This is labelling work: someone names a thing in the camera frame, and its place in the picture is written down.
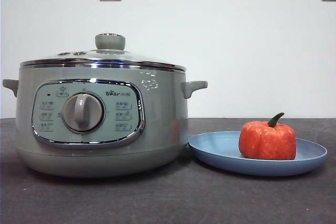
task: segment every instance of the metal rim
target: metal rim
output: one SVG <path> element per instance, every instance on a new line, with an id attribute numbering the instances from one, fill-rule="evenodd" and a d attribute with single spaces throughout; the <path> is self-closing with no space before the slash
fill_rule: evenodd
<path id="1" fill-rule="evenodd" d="M 154 67 L 160 70 L 179 70 L 186 71 L 185 67 L 173 65 L 169 63 L 151 62 L 151 61 L 136 61 L 136 60 L 118 60 L 118 59 L 80 59 L 80 58 L 58 58 L 58 59 L 41 59 L 29 60 L 20 64 L 20 67 L 34 66 L 35 68 L 55 67 L 55 64 L 63 66 L 65 64 L 73 64 L 72 67 L 81 67 L 78 64 L 94 64 L 96 65 L 118 65 L 118 66 L 140 66 L 140 67 Z"/>
<path id="2" fill-rule="evenodd" d="M 175 72 L 185 74 L 183 70 L 177 70 L 172 68 L 163 67 L 147 67 L 147 66 L 136 66 L 136 65 L 119 65 L 119 64 L 96 64 L 96 63 L 55 63 L 55 64 L 40 64 L 40 65 L 26 65 L 21 66 L 21 69 L 27 68 L 76 68 L 76 67 L 87 67 L 87 68 L 119 68 L 119 69 L 134 69 L 134 70 L 156 70 L 165 72 Z"/>

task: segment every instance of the control panel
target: control panel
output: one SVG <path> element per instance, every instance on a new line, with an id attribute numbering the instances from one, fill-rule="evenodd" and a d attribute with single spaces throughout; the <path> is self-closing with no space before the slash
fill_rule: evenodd
<path id="1" fill-rule="evenodd" d="M 122 81 L 45 83 L 36 92 L 32 127 L 39 139 L 51 143 L 134 141 L 144 128 L 141 93 L 135 85 Z"/>

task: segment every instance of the plate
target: plate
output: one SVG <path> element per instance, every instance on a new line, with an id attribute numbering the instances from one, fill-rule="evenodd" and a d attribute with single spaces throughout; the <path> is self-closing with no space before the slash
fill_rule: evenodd
<path id="1" fill-rule="evenodd" d="M 189 145 L 195 156 L 206 164 L 222 170 L 256 176 L 291 176 L 307 173 L 320 166 L 327 149 L 296 138 L 294 160 L 244 158 L 238 148 L 240 131 L 209 132 L 192 136 Z"/>

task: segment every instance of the pumpkin stem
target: pumpkin stem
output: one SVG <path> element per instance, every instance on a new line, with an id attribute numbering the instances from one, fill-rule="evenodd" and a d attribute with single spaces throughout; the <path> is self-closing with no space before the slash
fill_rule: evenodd
<path id="1" fill-rule="evenodd" d="M 282 117 L 284 115 L 283 112 L 277 114 L 276 116 L 274 116 L 271 120 L 269 120 L 268 122 L 268 126 L 269 127 L 275 127 L 275 125 L 277 125 L 278 120 L 280 119 L 280 117 Z"/>

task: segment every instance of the brand logo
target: brand logo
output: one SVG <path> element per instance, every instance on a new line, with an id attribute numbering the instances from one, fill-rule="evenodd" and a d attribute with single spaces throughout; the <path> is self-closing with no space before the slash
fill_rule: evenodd
<path id="1" fill-rule="evenodd" d="M 121 96 L 121 97 L 130 97 L 131 94 L 130 93 L 124 93 L 124 92 L 115 92 L 114 90 L 108 90 L 106 91 L 106 96 Z"/>

